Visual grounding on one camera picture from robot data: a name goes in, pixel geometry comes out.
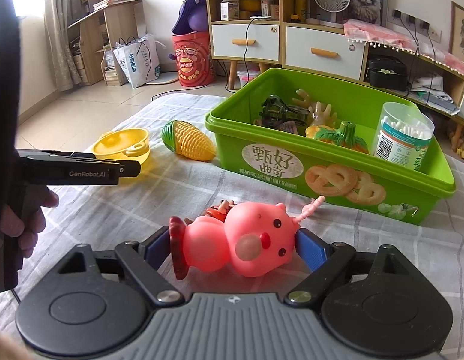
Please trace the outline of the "left hand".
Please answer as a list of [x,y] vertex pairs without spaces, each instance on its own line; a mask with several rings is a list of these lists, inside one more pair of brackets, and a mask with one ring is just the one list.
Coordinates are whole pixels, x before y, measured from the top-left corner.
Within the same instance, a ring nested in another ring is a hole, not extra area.
[[20,219],[10,208],[4,205],[0,220],[0,230],[3,234],[18,239],[19,250],[23,258],[30,258],[37,244],[38,234],[46,228],[46,218],[42,208],[53,208],[59,204],[58,195],[47,190],[48,194],[41,207],[31,214],[25,221]]

